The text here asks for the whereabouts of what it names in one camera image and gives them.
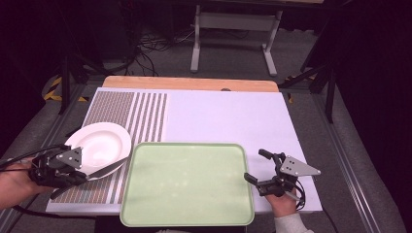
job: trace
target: white table leg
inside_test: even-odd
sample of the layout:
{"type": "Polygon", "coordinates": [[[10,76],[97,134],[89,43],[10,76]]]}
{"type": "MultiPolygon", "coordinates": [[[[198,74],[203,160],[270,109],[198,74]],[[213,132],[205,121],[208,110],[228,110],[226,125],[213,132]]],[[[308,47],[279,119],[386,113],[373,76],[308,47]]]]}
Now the white table leg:
{"type": "Polygon", "coordinates": [[[275,64],[273,63],[272,54],[270,50],[272,49],[273,41],[276,36],[276,32],[278,31],[279,23],[281,22],[282,11],[278,11],[276,13],[276,17],[273,19],[273,24],[269,32],[269,38],[267,40],[267,44],[262,45],[263,55],[266,60],[267,69],[269,70],[270,76],[276,76],[278,73],[275,68],[275,64]]]}
{"type": "Polygon", "coordinates": [[[196,15],[194,17],[194,45],[193,54],[191,55],[190,71],[196,73],[199,68],[200,56],[200,6],[196,6],[196,15]]]}

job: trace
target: floor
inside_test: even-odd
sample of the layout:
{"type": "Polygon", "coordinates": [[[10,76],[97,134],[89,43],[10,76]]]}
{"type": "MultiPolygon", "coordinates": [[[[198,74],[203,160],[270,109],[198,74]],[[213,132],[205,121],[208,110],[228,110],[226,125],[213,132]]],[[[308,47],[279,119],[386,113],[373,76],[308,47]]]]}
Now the floor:
{"type": "MultiPolygon", "coordinates": [[[[278,70],[273,78],[267,73],[260,45],[266,35],[260,32],[208,30],[202,35],[199,71],[189,71],[192,36],[181,37],[180,43],[167,50],[152,50],[137,59],[146,66],[134,62],[127,71],[118,75],[161,77],[193,77],[211,79],[271,80],[282,83],[288,76],[300,74],[299,69],[317,37],[310,31],[280,30],[275,38],[272,56],[278,70]]],[[[108,69],[116,63],[107,63],[108,69]]],[[[340,98],[335,93],[333,124],[325,118],[326,91],[311,94],[307,91],[310,81],[303,81],[284,93],[296,134],[308,164],[323,171],[315,179],[325,211],[302,215],[305,225],[315,232],[333,232],[332,222],[339,232],[406,232],[397,207],[376,173],[354,124],[340,98]]],[[[87,85],[75,85],[72,89],[81,96],[92,98],[95,89],[102,84],[102,77],[91,76],[87,85]]],[[[24,128],[10,146],[5,157],[13,157],[44,145],[64,143],[66,135],[83,122],[89,101],[73,101],[66,115],[59,116],[58,101],[48,100],[46,106],[24,128]]],[[[43,211],[48,194],[38,196],[30,210],[43,211]]],[[[6,221],[0,232],[94,232],[94,220],[56,219],[23,215],[15,221],[16,213],[3,213],[6,221]]],[[[273,232],[272,215],[258,215],[247,226],[251,233],[273,232]]]]}

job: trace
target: light green tray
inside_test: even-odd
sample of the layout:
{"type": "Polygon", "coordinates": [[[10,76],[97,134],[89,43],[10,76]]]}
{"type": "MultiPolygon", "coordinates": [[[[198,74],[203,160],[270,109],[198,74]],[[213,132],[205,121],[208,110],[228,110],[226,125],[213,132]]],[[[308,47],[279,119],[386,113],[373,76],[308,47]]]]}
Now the light green tray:
{"type": "Polygon", "coordinates": [[[142,143],[120,219],[126,226],[247,225],[255,216],[243,149],[234,144],[142,143]]]}

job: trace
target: person's hand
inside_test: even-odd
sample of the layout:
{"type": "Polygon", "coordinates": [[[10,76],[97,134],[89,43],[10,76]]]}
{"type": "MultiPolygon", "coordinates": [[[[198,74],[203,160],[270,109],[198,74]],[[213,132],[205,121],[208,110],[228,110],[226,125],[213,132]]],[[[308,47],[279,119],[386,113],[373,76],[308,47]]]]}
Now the person's hand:
{"type": "Polygon", "coordinates": [[[270,206],[272,206],[275,217],[289,216],[296,213],[296,201],[289,195],[284,194],[281,197],[277,197],[270,194],[264,197],[270,203],[270,206]]]}
{"type": "MultiPolygon", "coordinates": [[[[22,163],[14,163],[6,168],[30,169],[32,158],[26,158],[22,163]]],[[[28,177],[28,171],[0,172],[0,210],[18,205],[26,198],[38,193],[52,191],[52,187],[39,186],[28,177]]]]}

